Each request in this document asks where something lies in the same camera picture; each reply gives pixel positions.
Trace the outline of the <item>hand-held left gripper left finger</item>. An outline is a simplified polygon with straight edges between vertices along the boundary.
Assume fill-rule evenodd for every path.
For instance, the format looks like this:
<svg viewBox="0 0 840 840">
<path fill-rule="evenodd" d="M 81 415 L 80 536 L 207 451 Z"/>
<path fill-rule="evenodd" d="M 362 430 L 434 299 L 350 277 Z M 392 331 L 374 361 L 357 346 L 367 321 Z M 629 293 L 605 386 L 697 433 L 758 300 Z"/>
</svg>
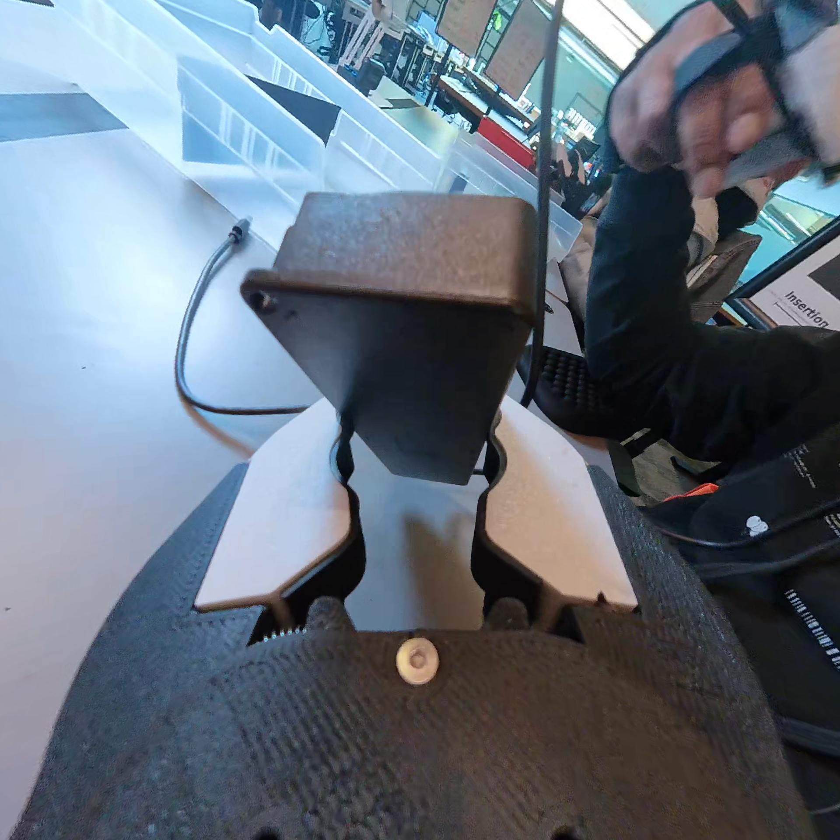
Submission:
<svg viewBox="0 0 840 840">
<path fill-rule="evenodd" d="M 351 431 L 318 401 L 251 457 L 194 601 L 200 613 L 261 606 L 302 627 L 320 597 L 361 583 L 365 546 Z"/>
</svg>

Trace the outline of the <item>person's black jacket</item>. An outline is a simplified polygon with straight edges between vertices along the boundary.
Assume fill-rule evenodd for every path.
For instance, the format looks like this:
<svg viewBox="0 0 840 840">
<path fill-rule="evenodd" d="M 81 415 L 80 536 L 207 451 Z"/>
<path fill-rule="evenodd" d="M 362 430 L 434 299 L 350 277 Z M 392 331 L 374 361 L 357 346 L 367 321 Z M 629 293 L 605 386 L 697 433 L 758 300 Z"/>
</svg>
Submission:
<svg viewBox="0 0 840 840">
<path fill-rule="evenodd" d="M 650 405 L 646 423 L 669 444 L 745 469 L 823 434 L 838 438 L 838 332 L 706 332 Z"/>
</svg>

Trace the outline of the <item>black mesh pad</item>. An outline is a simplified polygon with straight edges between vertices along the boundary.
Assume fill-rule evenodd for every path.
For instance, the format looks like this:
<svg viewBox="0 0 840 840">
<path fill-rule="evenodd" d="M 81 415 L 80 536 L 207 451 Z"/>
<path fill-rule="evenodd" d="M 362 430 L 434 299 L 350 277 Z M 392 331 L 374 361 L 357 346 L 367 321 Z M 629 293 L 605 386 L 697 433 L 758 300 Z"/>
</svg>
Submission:
<svg viewBox="0 0 840 840">
<path fill-rule="evenodd" d="M 579 355 L 544 347 L 532 404 L 563 431 L 624 441 L 641 426 L 618 412 L 590 377 Z"/>
</svg>

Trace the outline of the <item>red plastic bin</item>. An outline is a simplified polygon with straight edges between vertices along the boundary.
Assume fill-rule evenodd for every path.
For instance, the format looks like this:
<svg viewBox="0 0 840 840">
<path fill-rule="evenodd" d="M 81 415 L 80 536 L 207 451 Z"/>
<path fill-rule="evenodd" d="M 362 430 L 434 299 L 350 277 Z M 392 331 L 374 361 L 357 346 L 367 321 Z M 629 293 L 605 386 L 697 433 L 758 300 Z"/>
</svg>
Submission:
<svg viewBox="0 0 840 840">
<path fill-rule="evenodd" d="M 493 119 L 481 118 L 476 133 L 521 167 L 534 170 L 536 164 L 531 146 L 515 138 Z"/>
</svg>

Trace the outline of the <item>printed display board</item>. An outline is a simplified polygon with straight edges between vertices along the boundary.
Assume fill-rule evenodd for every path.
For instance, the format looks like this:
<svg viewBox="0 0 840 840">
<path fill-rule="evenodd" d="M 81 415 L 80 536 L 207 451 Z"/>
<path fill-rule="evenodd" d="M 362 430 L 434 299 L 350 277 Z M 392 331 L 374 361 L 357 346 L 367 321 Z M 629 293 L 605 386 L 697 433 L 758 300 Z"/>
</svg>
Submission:
<svg viewBox="0 0 840 840">
<path fill-rule="evenodd" d="M 543 62 L 551 18 L 534 1 L 521 1 L 502 33 L 484 75 L 511 99 L 520 99 Z"/>
<path fill-rule="evenodd" d="M 436 35 L 468 58 L 476 57 L 496 1 L 446 1 Z"/>
</svg>

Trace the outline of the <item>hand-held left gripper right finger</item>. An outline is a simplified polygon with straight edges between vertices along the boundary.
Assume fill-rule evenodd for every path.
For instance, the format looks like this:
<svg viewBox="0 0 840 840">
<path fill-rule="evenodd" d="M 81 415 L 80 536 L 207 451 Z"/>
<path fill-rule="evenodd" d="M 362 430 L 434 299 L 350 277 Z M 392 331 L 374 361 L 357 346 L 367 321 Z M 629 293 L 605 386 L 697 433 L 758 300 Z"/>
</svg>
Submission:
<svg viewBox="0 0 840 840">
<path fill-rule="evenodd" d="M 502 406 L 484 472 L 472 576 L 485 618 L 505 599 L 519 602 L 537 628 L 556 627 L 567 606 L 636 611 L 590 470 L 565 437 L 522 406 Z"/>
</svg>

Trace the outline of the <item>person's right hand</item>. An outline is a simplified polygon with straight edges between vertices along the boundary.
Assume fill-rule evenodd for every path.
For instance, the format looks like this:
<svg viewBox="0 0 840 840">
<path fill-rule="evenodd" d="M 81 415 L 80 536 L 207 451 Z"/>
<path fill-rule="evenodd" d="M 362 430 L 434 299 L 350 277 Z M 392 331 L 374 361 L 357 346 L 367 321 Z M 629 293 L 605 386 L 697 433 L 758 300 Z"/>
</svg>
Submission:
<svg viewBox="0 0 840 840">
<path fill-rule="evenodd" d="M 689 5 L 657 32 L 616 84 L 606 117 L 620 164 L 645 173 L 675 167 L 686 176 L 693 196 L 703 198 L 726 189 L 721 183 L 731 158 L 763 137 L 774 109 L 761 70 L 747 66 L 693 90 L 672 116 L 677 67 L 699 46 L 731 29 L 714 3 Z M 751 18 L 766 4 L 737 3 Z M 798 161 L 766 176 L 785 182 L 804 170 L 817 172 L 809 161 Z"/>
</svg>

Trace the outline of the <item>black multi-port USB hub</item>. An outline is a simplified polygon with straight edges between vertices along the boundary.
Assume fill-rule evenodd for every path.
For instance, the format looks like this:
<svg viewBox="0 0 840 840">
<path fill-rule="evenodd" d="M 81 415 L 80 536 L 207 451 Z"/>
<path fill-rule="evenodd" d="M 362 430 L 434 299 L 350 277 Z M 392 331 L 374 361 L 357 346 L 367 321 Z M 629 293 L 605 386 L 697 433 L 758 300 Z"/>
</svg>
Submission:
<svg viewBox="0 0 840 840">
<path fill-rule="evenodd" d="M 515 196 L 307 194 L 241 297 L 391 473 L 466 485 L 537 321 Z"/>
</svg>

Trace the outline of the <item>white printed sign board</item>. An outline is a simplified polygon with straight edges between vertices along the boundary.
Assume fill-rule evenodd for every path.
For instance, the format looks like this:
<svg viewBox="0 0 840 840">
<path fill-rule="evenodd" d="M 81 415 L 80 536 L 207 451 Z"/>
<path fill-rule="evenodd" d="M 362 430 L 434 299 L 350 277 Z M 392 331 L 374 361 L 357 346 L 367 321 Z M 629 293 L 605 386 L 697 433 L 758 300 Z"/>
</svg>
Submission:
<svg viewBox="0 0 840 840">
<path fill-rule="evenodd" d="M 753 329 L 839 330 L 839 219 L 736 289 L 723 307 Z"/>
</svg>

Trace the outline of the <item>black bin divider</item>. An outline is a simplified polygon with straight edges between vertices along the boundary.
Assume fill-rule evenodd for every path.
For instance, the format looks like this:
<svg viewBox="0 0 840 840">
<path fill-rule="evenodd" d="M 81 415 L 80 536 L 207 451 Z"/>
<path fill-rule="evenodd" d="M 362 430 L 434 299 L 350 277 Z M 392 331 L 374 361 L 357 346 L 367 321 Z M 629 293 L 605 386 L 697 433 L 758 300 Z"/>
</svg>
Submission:
<svg viewBox="0 0 840 840">
<path fill-rule="evenodd" d="M 257 77 L 247 78 L 315 134 L 323 145 L 329 143 L 341 112 L 338 105 Z"/>
</svg>

